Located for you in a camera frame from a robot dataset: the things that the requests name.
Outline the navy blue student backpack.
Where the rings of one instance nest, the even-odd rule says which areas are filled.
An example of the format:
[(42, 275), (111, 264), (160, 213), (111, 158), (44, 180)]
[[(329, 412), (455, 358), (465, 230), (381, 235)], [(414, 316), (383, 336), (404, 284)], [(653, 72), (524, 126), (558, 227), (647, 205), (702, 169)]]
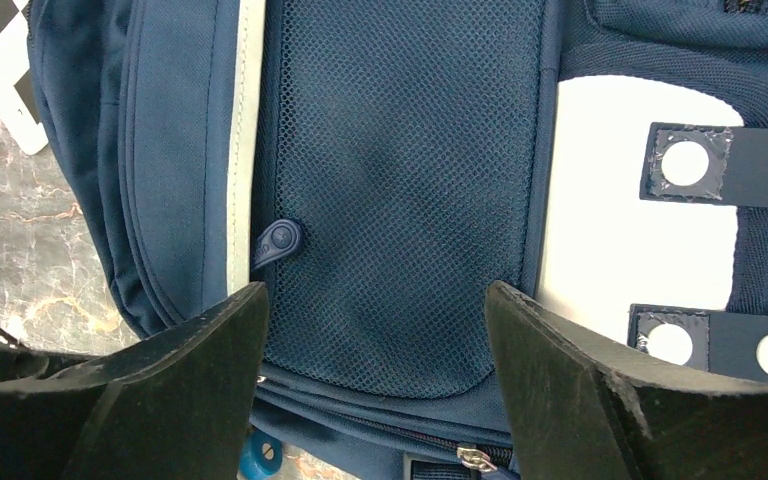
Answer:
[(363, 479), (525, 479), (504, 282), (768, 383), (768, 1), (32, 1), (33, 87), (147, 338), (269, 295), (249, 418)]

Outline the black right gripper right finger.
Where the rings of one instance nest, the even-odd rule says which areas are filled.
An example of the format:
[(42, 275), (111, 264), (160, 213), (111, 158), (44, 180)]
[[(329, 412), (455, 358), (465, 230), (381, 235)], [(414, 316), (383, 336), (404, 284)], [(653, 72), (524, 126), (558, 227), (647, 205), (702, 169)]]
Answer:
[(485, 318), (525, 479), (768, 479), (768, 383), (677, 366), (497, 281)]

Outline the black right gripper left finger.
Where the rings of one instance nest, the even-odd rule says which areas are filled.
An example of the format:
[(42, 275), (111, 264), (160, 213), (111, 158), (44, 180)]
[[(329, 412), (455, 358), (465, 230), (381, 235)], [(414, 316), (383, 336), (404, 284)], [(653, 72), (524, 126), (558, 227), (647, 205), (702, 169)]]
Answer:
[(252, 283), (106, 356), (0, 329), (0, 479), (233, 479), (269, 319)]

